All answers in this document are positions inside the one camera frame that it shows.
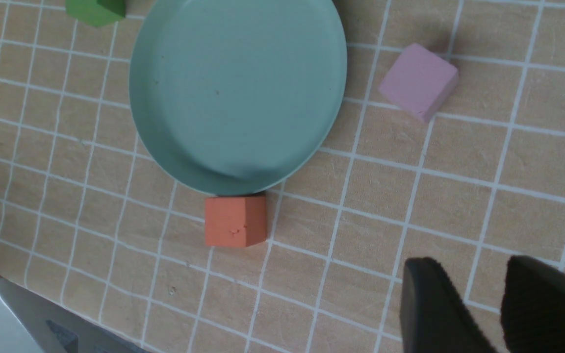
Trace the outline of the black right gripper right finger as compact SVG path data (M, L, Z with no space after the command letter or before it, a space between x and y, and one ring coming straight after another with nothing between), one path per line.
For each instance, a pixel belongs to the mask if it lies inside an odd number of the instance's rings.
M512 353L565 353L565 274L526 255L507 263L500 322Z

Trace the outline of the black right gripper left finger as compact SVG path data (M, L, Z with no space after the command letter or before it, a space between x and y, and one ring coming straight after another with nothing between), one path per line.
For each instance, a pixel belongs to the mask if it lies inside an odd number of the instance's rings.
M448 273L430 257L405 261L400 304L404 353L495 353Z

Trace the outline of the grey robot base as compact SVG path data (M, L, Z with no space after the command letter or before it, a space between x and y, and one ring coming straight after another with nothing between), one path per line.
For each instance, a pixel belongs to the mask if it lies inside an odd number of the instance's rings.
M130 340L0 277L0 353L141 353Z

